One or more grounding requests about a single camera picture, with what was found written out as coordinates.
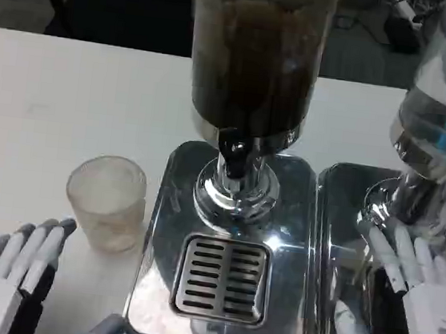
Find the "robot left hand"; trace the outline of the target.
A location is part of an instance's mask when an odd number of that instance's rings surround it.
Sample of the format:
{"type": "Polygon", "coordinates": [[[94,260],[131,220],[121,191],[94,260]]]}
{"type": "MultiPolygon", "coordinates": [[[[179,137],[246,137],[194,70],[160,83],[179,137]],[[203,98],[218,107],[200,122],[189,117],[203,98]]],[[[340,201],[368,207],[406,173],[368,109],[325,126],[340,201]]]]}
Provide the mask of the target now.
{"type": "Polygon", "coordinates": [[[0,334],[35,334],[59,257],[76,229],[72,218],[48,219],[0,235],[0,334]]]}

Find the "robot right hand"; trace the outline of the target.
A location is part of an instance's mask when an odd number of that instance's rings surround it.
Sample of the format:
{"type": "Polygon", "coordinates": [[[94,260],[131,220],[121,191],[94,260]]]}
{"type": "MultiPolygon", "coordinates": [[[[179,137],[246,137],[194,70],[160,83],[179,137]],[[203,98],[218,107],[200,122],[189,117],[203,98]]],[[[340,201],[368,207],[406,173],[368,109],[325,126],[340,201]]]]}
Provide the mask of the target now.
{"type": "Polygon", "coordinates": [[[433,256],[427,241],[412,239],[397,225],[395,240],[375,225],[368,229],[368,246],[378,259],[382,288],[376,310],[380,321],[363,328],[347,303],[336,302],[337,334],[446,334],[446,259],[433,256]]]}

